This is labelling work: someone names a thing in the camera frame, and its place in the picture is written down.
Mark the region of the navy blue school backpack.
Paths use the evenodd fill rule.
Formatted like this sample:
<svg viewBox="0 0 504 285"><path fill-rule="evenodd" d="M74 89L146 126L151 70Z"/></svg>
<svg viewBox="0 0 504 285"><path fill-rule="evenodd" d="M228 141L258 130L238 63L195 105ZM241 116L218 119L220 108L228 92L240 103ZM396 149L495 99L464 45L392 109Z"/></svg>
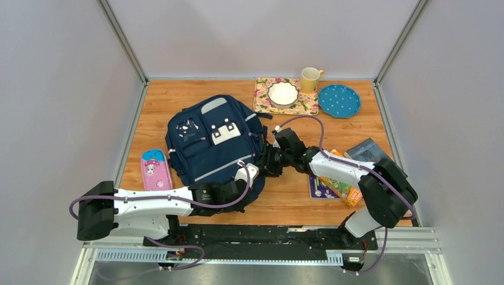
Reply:
<svg viewBox="0 0 504 285"><path fill-rule="evenodd" d="M168 122L165 135L169 164L185 186L234 181L239 160L258 164L266 144L262 115L227 94L183 109ZM258 175L248 204L265 185Z"/></svg>

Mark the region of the orange treehouse children's book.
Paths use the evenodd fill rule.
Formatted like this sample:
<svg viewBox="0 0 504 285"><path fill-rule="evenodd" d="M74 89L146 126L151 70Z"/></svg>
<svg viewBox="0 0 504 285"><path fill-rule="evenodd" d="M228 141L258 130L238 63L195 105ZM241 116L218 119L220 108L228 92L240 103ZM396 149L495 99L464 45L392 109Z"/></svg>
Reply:
<svg viewBox="0 0 504 285"><path fill-rule="evenodd" d="M320 193L320 198L340 198L343 202L353 207L363 197L359 189L338 180L317 177L317 182L318 186L322 187L321 190L316 191L316 193Z"/></svg>

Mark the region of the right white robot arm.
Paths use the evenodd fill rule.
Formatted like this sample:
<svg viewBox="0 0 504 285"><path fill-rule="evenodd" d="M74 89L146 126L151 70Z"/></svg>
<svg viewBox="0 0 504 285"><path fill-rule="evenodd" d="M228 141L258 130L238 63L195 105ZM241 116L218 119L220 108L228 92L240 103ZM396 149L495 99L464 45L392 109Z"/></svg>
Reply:
<svg viewBox="0 0 504 285"><path fill-rule="evenodd" d="M266 171L275 177L284 167L317 177L326 177L360 190L365 207L350 214L341 224L339 241L355 248L368 232L394 228L407 212L415 214L418 195L391 160L364 162L336 156L320 147L307 147L291 128L277 127L275 142L266 149Z"/></svg>

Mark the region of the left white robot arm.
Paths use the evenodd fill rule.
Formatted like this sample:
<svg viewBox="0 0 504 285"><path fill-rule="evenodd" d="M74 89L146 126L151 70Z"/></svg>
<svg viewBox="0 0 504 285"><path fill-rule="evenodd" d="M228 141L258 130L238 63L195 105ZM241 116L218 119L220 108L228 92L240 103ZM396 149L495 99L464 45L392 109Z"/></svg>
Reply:
<svg viewBox="0 0 504 285"><path fill-rule="evenodd" d="M147 236L175 246L182 231L175 226L179 216L203 216L241 211L247 205L250 183L196 183L164 191L131 191L102 181L78 198L77 239L93 241L110 235Z"/></svg>

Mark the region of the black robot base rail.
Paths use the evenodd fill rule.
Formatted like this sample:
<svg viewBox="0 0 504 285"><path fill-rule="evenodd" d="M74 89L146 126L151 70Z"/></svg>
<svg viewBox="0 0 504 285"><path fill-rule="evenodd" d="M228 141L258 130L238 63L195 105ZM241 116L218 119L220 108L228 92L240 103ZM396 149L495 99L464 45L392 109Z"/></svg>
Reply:
<svg viewBox="0 0 504 285"><path fill-rule="evenodd" d="M211 261L322 261L328 251L350 250L362 264L368 251L378 249L374 232L354 238L337 228L301 226L189 224L169 230L166 237L145 239L143 244L154 246L155 242L184 246L184 261L200 257Z"/></svg>

